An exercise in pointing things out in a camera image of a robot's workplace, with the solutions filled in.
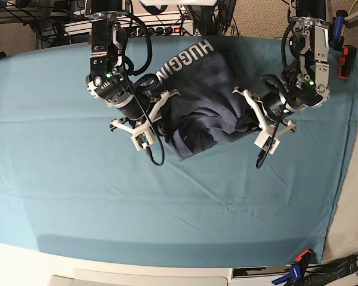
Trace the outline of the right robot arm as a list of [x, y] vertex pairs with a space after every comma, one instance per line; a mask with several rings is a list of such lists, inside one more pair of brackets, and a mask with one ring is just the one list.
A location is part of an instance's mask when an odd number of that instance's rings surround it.
[[[86, 1], [85, 16], [92, 24], [87, 91], [123, 115], [111, 122], [110, 130], [122, 125], [137, 128], [147, 124], [153, 134], [167, 135], [161, 113], [163, 97], [150, 94], [159, 86], [158, 77], [147, 72], [153, 57], [151, 28], [134, 15], [131, 1], [125, 4], [122, 1]], [[133, 24], [143, 31], [147, 48], [146, 62], [139, 69], [126, 56]]]

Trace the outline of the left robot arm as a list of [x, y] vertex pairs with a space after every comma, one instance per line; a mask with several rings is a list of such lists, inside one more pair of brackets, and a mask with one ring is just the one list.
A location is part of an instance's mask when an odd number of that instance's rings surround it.
[[288, 117], [306, 108], [318, 108], [330, 97], [328, 1], [290, 1], [288, 26], [281, 41], [281, 77], [265, 74], [261, 82], [268, 93], [262, 97], [235, 87], [255, 114], [242, 132], [258, 130], [265, 138], [295, 132]]

